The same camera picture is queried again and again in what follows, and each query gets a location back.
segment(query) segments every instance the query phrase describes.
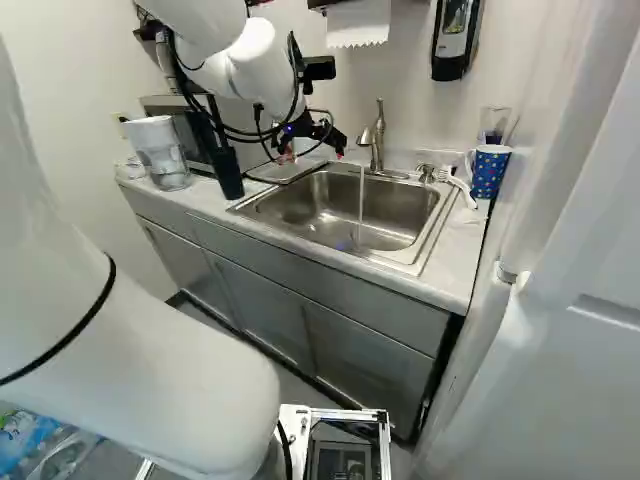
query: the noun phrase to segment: paper towel dispenser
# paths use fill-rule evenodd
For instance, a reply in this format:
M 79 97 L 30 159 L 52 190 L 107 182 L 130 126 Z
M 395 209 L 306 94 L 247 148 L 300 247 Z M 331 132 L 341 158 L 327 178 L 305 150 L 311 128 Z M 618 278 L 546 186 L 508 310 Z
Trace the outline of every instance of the paper towel dispenser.
M 461 79 L 478 49 L 485 0 L 438 0 L 431 47 L 431 78 Z
M 309 7 L 309 10 L 317 10 L 324 13 L 325 7 L 346 1 L 348 0 L 307 0 L 307 6 Z

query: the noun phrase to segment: stainless steel sink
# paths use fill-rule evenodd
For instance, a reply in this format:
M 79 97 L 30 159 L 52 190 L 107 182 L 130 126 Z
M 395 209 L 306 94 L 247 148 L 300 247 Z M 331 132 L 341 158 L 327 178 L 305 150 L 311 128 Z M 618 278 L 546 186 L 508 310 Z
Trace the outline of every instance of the stainless steel sink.
M 291 185 L 262 192 L 231 211 L 418 275 L 439 233 L 434 227 L 453 203 L 450 197 L 454 195 L 449 185 L 365 175 L 361 223 L 360 170 L 334 163 Z

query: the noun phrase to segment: polka dot mug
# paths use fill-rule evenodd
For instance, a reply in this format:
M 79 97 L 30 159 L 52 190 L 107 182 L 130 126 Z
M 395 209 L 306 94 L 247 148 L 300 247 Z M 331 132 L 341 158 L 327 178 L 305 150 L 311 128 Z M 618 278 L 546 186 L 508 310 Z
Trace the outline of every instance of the polka dot mug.
M 505 145 L 479 145 L 467 155 L 467 171 L 473 179 L 471 196 L 492 199 L 498 196 L 500 182 L 513 149 Z M 475 156 L 473 170 L 470 158 Z

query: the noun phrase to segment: door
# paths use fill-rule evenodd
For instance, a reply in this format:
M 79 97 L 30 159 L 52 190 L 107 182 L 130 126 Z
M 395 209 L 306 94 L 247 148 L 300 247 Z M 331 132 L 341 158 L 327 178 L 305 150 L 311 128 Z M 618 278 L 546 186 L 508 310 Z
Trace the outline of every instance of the door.
M 222 320 L 238 328 L 220 273 L 209 268 L 203 250 L 170 231 L 138 217 L 167 271 L 181 290 L 213 310 Z
M 408 438 L 433 360 L 317 303 L 303 311 L 318 379 L 363 407 L 388 410 L 395 433 Z
M 301 372 L 314 375 L 303 297 L 218 255 L 205 254 L 224 276 L 244 330 Z

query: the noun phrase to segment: paper towel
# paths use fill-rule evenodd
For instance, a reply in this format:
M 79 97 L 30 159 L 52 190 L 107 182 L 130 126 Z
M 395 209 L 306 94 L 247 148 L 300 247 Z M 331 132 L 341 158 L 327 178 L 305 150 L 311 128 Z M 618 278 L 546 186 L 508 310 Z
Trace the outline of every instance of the paper towel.
M 389 38 L 391 0 L 351 0 L 327 8 L 327 47 L 379 45 Z

